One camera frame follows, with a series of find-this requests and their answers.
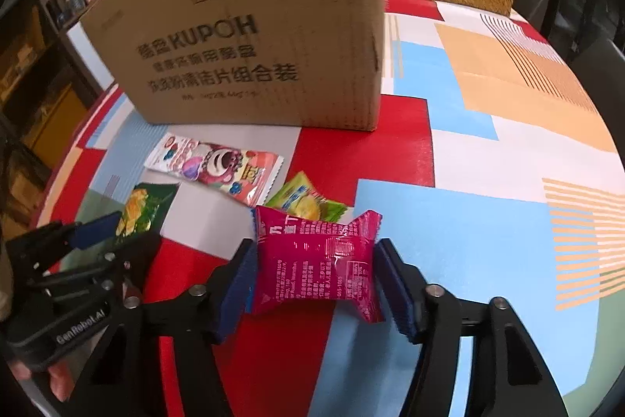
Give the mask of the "pink Lotso bear candy packet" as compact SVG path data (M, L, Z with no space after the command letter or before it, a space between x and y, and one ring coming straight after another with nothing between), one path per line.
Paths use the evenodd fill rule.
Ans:
M284 158L268 151L198 141L167 132L144 167L214 188L255 208L267 199Z

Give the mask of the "magenta snack packet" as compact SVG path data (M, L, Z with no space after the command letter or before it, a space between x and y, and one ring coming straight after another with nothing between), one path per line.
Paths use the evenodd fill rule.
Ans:
M366 211L341 224L258 206L253 219L259 256L253 313L318 299L350 302L369 324L384 319L374 281L380 214Z

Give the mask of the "yellow green small candy packet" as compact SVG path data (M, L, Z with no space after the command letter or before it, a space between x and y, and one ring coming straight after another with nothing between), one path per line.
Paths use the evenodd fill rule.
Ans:
M312 221L338 222L348 207L321 195L304 172L298 172L266 203L292 216Z

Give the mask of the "dark green snack packet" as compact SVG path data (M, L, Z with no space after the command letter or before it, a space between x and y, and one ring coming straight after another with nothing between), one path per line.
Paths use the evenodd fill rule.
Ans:
M178 188L178 184L137 184L116 227L116 243L145 232L160 232Z

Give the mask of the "colourful patchwork tablecloth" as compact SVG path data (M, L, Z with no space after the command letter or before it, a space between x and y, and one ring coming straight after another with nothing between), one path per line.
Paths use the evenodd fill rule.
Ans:
M150 126L118 86L64 150L36 224L123 206L160 136L281 154L344 220L373 209L380 237L460 299L504 296L528 328L570 416L590 416L624 366L624 169L556 52L520 16L388 0L374 132L279 126ZM179 184L145 295L204 281L253 235L244 205ZM246 315L216 357L235 416L397 416L418 347L343 302Z

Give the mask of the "KUPOH cardboard box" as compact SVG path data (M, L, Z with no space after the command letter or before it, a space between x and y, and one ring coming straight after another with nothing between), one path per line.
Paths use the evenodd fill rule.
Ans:
M96 0L80 24L149 123L377 125L384 0Z

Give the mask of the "right near dark chair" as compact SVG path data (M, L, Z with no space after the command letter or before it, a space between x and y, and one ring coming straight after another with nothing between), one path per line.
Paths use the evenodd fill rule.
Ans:
M571 70L600 112L619 154L624 154L624 54L607 38L598 38L571 63Z

